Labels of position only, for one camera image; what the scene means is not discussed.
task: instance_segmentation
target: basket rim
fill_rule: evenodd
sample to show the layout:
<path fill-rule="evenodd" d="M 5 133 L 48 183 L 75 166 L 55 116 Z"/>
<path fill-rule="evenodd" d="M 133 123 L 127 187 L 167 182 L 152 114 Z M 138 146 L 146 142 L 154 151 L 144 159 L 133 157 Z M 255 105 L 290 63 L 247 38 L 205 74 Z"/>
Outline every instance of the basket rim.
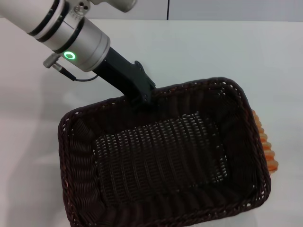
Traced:
<path fill-rule="evenodd" d="M 175 96 L 179 93 L 183 92 L 190 92 L 194 90 L 201 90 L 211 87 L 226 87 L 228 89 L 234 89 L 238 95 L 241 97 L 241 105 L 246 110 L 246 115 L 249 119 L 254 119 L 252 110 L 250 108 L 250 105 L 248 103 L 248 100 L 243 92 L 243 90 L 240 88 L 240 86 L 235 83 L 231 79 L 227 78 L 210 78 L 210 79 L 201 79 L 201 80 L 195 80 L 190 81 L 184 84 L 176 84 L 168 87 L 158 88 L 152 92 L 152 98 L 158 98 L 158 97 L 168 97 L 168 96 Z M 106 110 L 109 108 L 115 108 L 120 105 L 128 105 L 128 102 L 126 101 L 125 97 L 118 97 L 118 98 L 111 98 L 106 101 L 101 101 L 95 104 L 91 104 L 85 107 L 80 107 L 77 109 L 74 109 L 70 112 L 68 112 L 60 121 L 58 126 L 58 139 L 59 139 L 59 155 L 60 155 L 60 168 L 61 168 L 61 176 L 62 176 L 62 187 L 63 187 L 63 201 L 65 205 L 65 209 L 67 212 L 67 217 L 71 223 L 71 225 L 74 226 L 85 226 L 83 225 L 78 217 L 75 202 L 73 201 L 72 195 L 73 188 L 72 188 L 72 179 L 71 175 L 68 174 L 70 172 L 69 169 L 69 137 L 68 133 L 65 128 L 67 125 L 71 125 L 73 122 L 75 122 L 77 119 L 97 111 Z M 254 121 L 250 121 L 250 123 L 247 125 L 251 129 L 254 135 L 257 135 L 257 140 L 254 140 L 255 142 L 255 152 L 254 152 L 254 158 L 258 161 L 256 164 L 258 165 L 258 174 L 260 176 L 260 180 L 263 182 L 265 188 L 260 188 L 258 193 L 252 198 L 247 199 L 242 202 L 237 202 L 235 204 L 230 204 L 228 208 L 224 207 L 215 207 L 216 215 L 214 216 L 205 216 L 205 214 L 199 214 L 201 212 L 193 212 L 190 214 L 185 214 L 181 217 L 176 218 L 169 218 L 169 219 L 162 219 L 162 220 L 155 220 L 150 223 L 145 223 L 144 225 L 139 226 L 148 226 L 151 224 L 161 224 L 161 225 L 172 225 L 172 224 L 186 224 L 186 225 L 192 225 L 195 223 L 199 223 L 201 221 L 207 221 L 207 220 L 213 220 L 213 219 L 219 219 L 224 217 L 233 216 L 236 214 L 239 214 L 244 211 L 248 211 L 252 208 L 261 206 L 269 197 L 270 191 L 271 191 L 271 180 L 269 176 L 269 172 L 267 169 L 266 159 L 263 152 L 261 140 L 259 138 L 258 128 L 255 125 Z M 261 196 L 261 193 L 264 191 L 262 199 L 259 200 L 258 203 L 254 203 L 254 200 L 257 200 L 258 197 Z"/>

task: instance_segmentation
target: wicker basket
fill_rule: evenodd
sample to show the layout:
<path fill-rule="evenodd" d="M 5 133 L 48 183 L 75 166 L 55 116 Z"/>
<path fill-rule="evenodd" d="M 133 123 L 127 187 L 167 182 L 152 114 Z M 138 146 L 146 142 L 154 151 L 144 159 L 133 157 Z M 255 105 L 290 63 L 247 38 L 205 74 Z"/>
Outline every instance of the wicker basket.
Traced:
<path fill-rule="evenodd" d="M 189 226 L 262 205 L 271 190 L 251 108 L 233 81 L 157 89 L 153 112 L 124 97 L 59 125 L 63 200 L 72 227 Z"/>

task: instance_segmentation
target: silver metal cylinder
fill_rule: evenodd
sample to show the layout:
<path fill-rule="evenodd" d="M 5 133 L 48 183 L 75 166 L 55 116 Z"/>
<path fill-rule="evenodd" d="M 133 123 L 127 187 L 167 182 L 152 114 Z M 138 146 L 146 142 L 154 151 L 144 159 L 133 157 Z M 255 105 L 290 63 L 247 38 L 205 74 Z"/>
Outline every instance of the silver metal cylinder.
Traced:
<path fill-rule="evenodd" d="M 85 18 L 76 40 L 60 55 L 79 69 L 88 72 L 104 60 L 109 48 L 109 37 Z"/>
<path fill-rule="evenodd" d="M 58 50 L 68 42 L 81 20 L 82 17 L 75 15 L 74 11 L 69 8 L 69 13 L 66 15 L 57 31 L 47 41 L 43 42 L 43 44 L 53 51 Z"/>
<path fill-rule="evenodd" d="M 45 18 L 54 0 L 0 0 L 0 14 L 25 32 Z"/>

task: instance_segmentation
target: green led ring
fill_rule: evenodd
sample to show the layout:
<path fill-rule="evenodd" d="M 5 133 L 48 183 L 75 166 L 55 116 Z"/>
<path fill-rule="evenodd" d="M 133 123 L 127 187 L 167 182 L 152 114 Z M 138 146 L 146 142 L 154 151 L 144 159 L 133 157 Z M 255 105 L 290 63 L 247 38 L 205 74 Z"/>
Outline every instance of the green led ring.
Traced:
<path fill-rule="evenodd" d="M 76 55 L 73 52 L 67 51 L 64 53 L 64 56 L 69 60 L 76 59 Z"/>

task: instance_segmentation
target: white wall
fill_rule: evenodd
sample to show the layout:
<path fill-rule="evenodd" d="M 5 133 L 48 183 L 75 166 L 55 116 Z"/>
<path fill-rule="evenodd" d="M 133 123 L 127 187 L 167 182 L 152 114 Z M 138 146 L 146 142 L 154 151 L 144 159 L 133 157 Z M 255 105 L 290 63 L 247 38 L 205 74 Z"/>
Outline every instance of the white wall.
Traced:
<path fill-rule="evenodd" d="M 303 21 L 303 0 L 138 0 L 128 13 L 107 3 L 92 6 L 88 18 L 166 20 Z"/>
<path fill-rule="evenodd" d="M 303 0 L 170 0 L 171 20 L 303 21 Z"/>

